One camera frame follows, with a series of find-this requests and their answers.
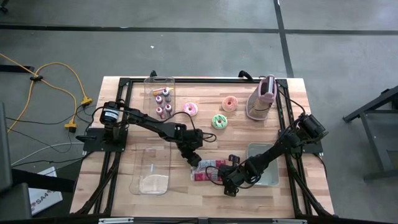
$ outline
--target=gray cable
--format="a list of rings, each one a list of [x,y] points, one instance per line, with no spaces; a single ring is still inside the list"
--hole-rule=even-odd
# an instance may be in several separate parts
[[[84,143],[83,143],[83,142],[66,142],[66,143],[54,144],[54,145],[52,145],[52,146],[47,146],[47,147],[44,147],[44,148],[42,148],[42,149],[39,149],[39,150],[37,150],[37,151],[35,151],[35,152],[33,152],[33,153],[31,153],[31,154],[29,154],[29,155],[23,157],[22,159],[19,159],[18,161],[13,162],[11,165],[13,166],[13,165],[15,165],[16,163],[18,163],[18,162],[20,162],[20,161],[23,161],[24,159],[27,159],[27,158],[29,158],[30,156],[33,156],[34,154],[36,154],[36,153],[38,153],[38,152],[41,152],[41,151],[43,151],[43,150],[46,150],[46,149],[48,149],[48,148],[57,147],[57,146],[64,146],[64,145],[69,145],[69,144],[84,144]]]

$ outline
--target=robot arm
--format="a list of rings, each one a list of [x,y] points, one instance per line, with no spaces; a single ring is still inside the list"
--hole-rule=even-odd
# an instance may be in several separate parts
[[[159,121],[137,109],[129,108],[121,102],[110,101],[103,107],[99,121],[105,126],[106,141],[118,139],[121,129],[124,128],[124,125],[121,124],[135,124],[157,133],[165,141],[176,143],[182,157],[186,158],[191,166],[196,167],[201,161],[201,157],[194,152],[203,145],[201,129],[187,130],[185,124]],[[124,108],[123,111],[126,112],[127,118],[118,122],[118,117],[115,115],[118,114],[120,108]]]
[[[301,114],[280,135],[274,146],[265,153],[249,157],[240,164],[234,163],[232,166],[220,166],[218,176],[221,177],[223,182],[224,194],[235,197],[239,192],[238,188],[251,187],[241,187],[244,182],[254,185],[259,181],[261,174],[271,161],[285,153],[290,153],[293,148],[318,142],[326,134],[325,128],[313,115]]]

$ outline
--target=donut toy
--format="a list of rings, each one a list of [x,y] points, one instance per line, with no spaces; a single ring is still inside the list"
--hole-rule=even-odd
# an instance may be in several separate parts
[[[213,117],[211,120],[211,125],[215,129],[224,129],[228,125],[228,120],[226,119],[226,116],[218,114]]]
[[[227,96],[221,105],[226,112],[235,111],[238,108],[238,99],[235,96]]]
[[[185,103],[183,110],[190,116],[195,116],[198,113],[198,106],[194,103]]]

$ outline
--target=clear plastic bin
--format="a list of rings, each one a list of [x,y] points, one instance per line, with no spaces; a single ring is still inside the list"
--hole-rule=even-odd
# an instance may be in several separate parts
[[[169,90],[169,99],[160,94],[163,89]],[[155,100],[160,96],[163,105]],[[170,105],[172,112],[165,111],[166,105]],[[163,106],[164,116],[157,112],[158,107]],[[143,113],[163,121],[171,117],[175,108],[175,81],[167,77],[150,77],[144,80],[144,107]],[[166,142],[152,131],[143,133],[144,142],[136,144],[133,178],[130,185],[132,194],[162,195],[169,187],[171,143]]]

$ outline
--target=gray floor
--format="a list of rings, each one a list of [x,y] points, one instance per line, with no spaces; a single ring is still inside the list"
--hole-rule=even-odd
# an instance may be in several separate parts
[[[287,29],[398,29],[397,1],[280,0]],[[12,0],[0,22],[118,27],[277,28],[272,0],[249,1],[23,1]],[[240,70],[254,76],[286,77],[278,34],[212,34],[171,32],[59,32],[0,30],[0,52],[24,65],[64,62],[81,76],[86,92],[96,98],[105,75],[235,77]],[[398,221],[398,179],[365,184],[364,174],[377,164],[359,120],[341,118],[398,85],[398,36],[288,35],[294,76],[305,79],[312,113],[329,130],[323,140],[328,183],[341,217]],[[8,63],[0,58],[0,63]],[[50,67],[42,75],[81,99],[73,75]],[[15,118],[27,98],[28,75],[0,75],[0,101]],[[55,122],[73,113],[69,96],[36,84],[24,119]],[[68,142],[63,124],[19,123],[16,130],[48,144]],[[9,135],[12,161],[44,147]],[[66,154],[51,150],[26,161],[79,157],[81,146]],[[21,168],[40,171],[48,164]]]

